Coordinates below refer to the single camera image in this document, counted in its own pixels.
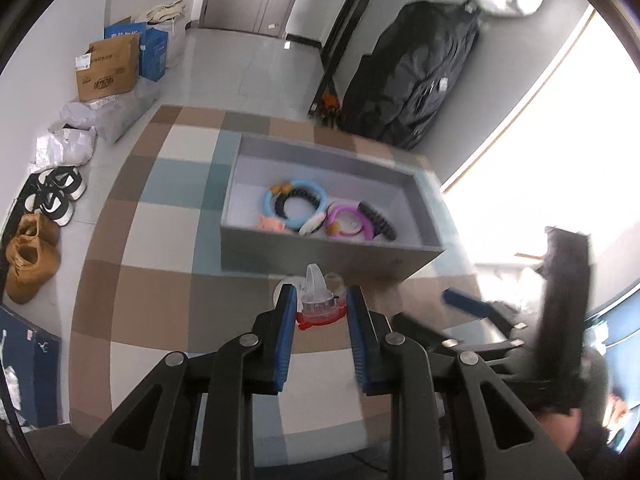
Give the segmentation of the person's right hand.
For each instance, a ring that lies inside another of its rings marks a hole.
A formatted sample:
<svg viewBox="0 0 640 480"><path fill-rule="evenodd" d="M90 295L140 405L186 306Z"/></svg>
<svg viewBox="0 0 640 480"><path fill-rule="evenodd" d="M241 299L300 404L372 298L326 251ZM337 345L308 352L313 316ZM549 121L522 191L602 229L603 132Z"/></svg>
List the person's right hand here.
<svg viewBox="0 0 640 480"><path fill-rule="evenodd" d="M582 426L580 408L571 408L567 414L535 412L534 416L562 452L567 453L572 448Z"/></svg>

